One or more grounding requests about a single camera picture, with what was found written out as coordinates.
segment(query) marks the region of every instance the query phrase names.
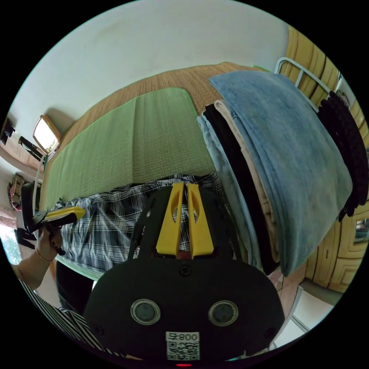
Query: hand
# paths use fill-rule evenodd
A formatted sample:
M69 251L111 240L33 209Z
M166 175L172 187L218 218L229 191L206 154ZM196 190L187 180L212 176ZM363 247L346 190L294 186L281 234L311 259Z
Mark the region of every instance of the hand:
M57 255L57 249L62 246L62 234L59 230L55 231L53 237L50 236L50 232L43 228L37 240L37 251L47 261L53 261Z

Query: green mat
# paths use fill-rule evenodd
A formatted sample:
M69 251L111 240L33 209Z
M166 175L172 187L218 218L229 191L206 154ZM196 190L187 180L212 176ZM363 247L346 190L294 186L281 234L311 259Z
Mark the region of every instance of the green mat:
M45 207L127 183L214 171L197 112L182 88L139 96L81 132L55 159Z

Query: light blue cloth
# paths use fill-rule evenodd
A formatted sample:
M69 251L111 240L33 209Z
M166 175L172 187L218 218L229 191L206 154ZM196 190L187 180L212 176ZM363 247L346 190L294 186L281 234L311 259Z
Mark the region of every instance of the light blue cloth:
M226 100L274 211L281 271L316 249L352 191L334 141L285 76L237 71L212 77Z
M197 117L197 121L234 216L239 237L247 250L248 263L262 271L256 231L237 179L209 121L204 115Z

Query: bracelet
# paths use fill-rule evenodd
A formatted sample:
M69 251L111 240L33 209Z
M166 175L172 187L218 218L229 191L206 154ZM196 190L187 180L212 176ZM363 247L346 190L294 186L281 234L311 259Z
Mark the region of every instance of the bracelet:
M40 255L40 253L38 252L37 247L35 247L35 250L36 250L37 255L38 255L38 256L39 256L43 261L46 261L46 262L48 262L48 263L51 263L51 262L52 262L52 260L46 260L46 259L44 259L44 258Z

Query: mirror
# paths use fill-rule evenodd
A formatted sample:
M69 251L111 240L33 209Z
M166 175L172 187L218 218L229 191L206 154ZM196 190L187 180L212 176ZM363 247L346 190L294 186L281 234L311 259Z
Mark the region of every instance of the mirror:
M55 151L61 140L61 135L47 115L42 115L33 130L33 138L40 149L47 155Z
M369 219L356 222L355 243L369 241Z

